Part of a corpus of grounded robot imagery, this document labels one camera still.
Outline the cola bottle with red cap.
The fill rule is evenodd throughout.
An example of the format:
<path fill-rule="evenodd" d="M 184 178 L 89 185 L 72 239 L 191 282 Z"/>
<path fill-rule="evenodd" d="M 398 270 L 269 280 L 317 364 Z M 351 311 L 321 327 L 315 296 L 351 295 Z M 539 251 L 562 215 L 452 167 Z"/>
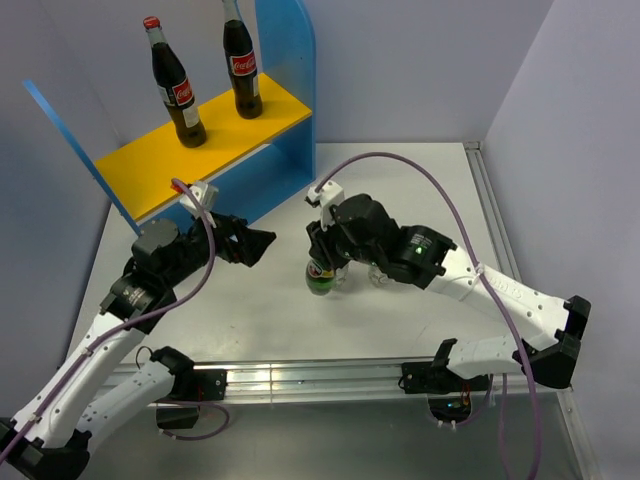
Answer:
<path fill-rule="evenodd" d="M 178 140 L 186 148 L 197 148 L 207 134 L 186 70 L 166 40 L 160 20 L 148 16 L 143 26 L 151 46 L 154 79 Z"/>

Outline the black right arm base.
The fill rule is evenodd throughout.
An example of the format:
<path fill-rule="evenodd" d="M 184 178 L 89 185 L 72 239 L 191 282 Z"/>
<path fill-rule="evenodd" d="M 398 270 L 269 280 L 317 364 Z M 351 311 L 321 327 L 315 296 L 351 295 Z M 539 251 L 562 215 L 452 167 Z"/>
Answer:
<path fill-rule="evenodd" d="M 463 379 L 432 361 L 404 362 L 398 387 L 406 395 L 424 395 L 429 419 L 455 431 L 475 421 L 492 402 L 492 375 Z"/>

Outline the cola bottle without cap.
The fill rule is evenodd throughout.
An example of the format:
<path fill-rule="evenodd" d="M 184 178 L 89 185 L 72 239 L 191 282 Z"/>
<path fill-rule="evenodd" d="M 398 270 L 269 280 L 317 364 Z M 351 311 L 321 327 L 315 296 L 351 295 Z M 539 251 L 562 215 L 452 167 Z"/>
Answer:
<path fill-rule="evenodd" d="M 223 48 L 237 113 L 244 119 L 262 114 L 253 42 L 236 1 L 223 1 Z"/>

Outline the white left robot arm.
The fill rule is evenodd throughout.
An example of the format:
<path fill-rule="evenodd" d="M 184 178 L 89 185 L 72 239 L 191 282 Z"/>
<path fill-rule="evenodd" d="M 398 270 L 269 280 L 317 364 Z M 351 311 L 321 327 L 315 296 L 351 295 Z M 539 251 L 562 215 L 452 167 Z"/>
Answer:
<path fill-rule="evenodd" d="M 129 379 L 99 396 L 122 359 L 178 304 L 174 289 L 213 259 L 255 265 L 275 241 L 236 216 L 197 219 L 181 232 L 154 220 L 132 244 L 122 276 L 73 353 L 19 412 L 1 421 L 1 458 L 28 479 L 76 479 L 114 430 L 156 401 L 193 401 L 194 362 L 172 347 L 152 352 Z"/>

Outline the green Perrier glass bottle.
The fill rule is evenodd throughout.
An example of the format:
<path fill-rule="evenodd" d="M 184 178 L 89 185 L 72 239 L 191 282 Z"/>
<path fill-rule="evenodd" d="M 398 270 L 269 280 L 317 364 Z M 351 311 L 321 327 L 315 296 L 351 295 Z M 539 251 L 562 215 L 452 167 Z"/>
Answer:
<path fill-rule="evenodd" d="M 315 259 L 310 259 L 305 269 L 305 282 L 312 294 L 327 295 L 335 285 L 335 271 L 324 268 Z"/>

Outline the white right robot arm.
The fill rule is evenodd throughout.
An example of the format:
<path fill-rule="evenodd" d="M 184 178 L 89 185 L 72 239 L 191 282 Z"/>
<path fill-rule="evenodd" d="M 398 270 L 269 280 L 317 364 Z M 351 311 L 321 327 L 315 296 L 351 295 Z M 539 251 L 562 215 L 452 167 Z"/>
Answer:
<path fill-rule="evenodd" d="M 358 262 L 390 280 L 447 296 L 486 317 L 513 322 L 516 331 L 476 341 L 443 341 L 420 377 L 431 393 L 449 393 L 463 381 L 491 374 L 530 373 L 535 383 L 566 389 L 577 365 L 591 312 L 578 295 L 562 299 L 527 287 L 505 274 L 474 265 L 447 236 L 422 225 L 400 226 L 367 194 L 310 190 L 319 209 L 306 227 L 311 246 L 307 283 L 326 294 L 338 271 Z"/>

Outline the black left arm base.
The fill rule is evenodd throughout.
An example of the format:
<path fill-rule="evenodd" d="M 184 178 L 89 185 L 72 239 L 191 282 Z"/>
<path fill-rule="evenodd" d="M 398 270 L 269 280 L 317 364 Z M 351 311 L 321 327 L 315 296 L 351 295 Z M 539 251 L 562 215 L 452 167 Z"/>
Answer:
<path fill-rule="evenodd" d="M 156 426 L 166 436 L 182 440 L 196 440 L 215 436 L 230 423 L 228 410 L 219 405 L 225 397 L 227 371 L 224 369 L 196 369 L 189 380 L 181 379 L 155 410 Z M 206 410 L 222 414 L 221 425 L 210 434 L 192 437 L 180 435 L 178 430 L 191 430 L 205 418 Z"/>

